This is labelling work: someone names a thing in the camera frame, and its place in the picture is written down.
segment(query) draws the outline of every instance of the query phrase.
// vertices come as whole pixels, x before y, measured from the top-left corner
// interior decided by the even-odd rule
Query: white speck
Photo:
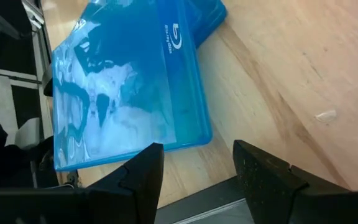
[[[17,217],[15,222],[16,222],[16,224],[25,224],[25,222],[23,221],[23,219],[21,217]]]
[[[56,8],[57,5],[56,3],[52,2],[52,1],[45,1],[43,4],[42,4],[42,10],[44,12],[48,11],[48,10],[51,10],[51,9],[54,9]]]
[[[329,110],[319,115],[316,115],[315,118],[322,123],[329,123],[336,119],[337,113],[336,110]]]
[[[85,42],[84,44],[80,44],[80,47],[87,48],[87,47],[89,47],[89,45],[90,45],[89,42]]]
[[[47,220],[45,219],[45,217],[43,215],[41,215],[41,217],[40,217],[40,224],[47,224]]]

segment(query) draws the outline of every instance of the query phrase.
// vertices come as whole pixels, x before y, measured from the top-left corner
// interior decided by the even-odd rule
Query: wood grain
[[[232,177],[235,139],[358,190],[358,1],[224,3],[225,23],[198,51],[214,139],[166,154],[159,206]],[[85,4],[44,0],[52,48]],[[336,116],[316,119],[326,111]],[[118,166],[79,170],[81,181]]]

